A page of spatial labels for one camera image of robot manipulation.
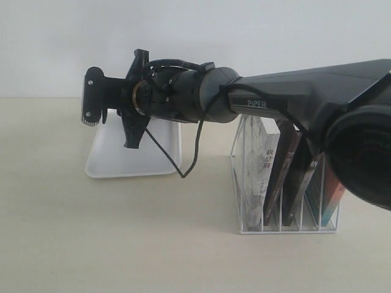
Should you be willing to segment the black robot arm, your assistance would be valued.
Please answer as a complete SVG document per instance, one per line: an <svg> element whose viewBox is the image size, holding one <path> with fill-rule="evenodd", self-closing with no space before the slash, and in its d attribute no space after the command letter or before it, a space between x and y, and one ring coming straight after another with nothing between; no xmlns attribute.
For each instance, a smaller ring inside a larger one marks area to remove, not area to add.
<svg viewBox="0 0 391 293"><path fill-rule="evenodd" d="M125 145L137 148L152 117L228 123L239 115L292 122L313 154L355 196L390 209L390 60L241 76L212 62L150 60L137 49L123 79L109 78Z"/></svg>

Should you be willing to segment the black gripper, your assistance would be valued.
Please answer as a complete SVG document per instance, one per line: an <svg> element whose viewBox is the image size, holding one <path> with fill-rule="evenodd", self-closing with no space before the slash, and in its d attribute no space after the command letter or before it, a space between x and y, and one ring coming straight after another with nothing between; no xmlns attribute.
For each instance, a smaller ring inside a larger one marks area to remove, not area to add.
<svg viewBox="0 0 391 293"><path fill-rule="evenodd" d="M105 109L115 109L125 134L124 147L138 149L152 118L175 121L174 77L177 67L170 60L150 60L150 52L134 50L134 59L124 79L110 78Z"/></svg>

